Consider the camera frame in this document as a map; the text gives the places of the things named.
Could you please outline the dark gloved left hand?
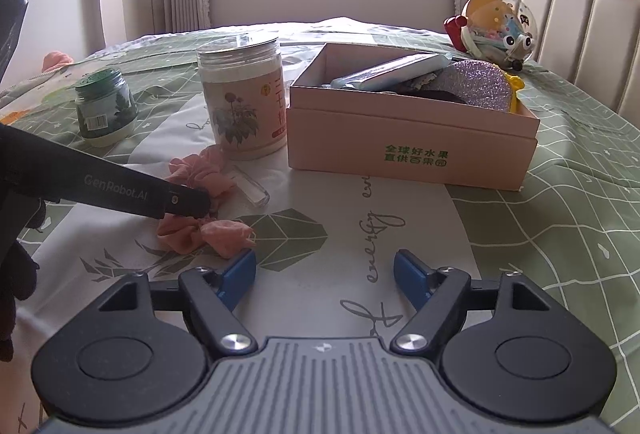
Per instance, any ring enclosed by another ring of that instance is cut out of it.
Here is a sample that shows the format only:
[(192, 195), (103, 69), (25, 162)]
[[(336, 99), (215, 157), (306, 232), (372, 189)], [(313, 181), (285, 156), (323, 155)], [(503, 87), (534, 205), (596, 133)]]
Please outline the dark gloved left hand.
[(16, 302), (35, 292), (39, 265), (18, 242), (24, 228), (39, 228), (46, 217), (41, 199), (8, 189), (1, 196), (1, 360), (14, 355), (12, 333), (16, 322)]

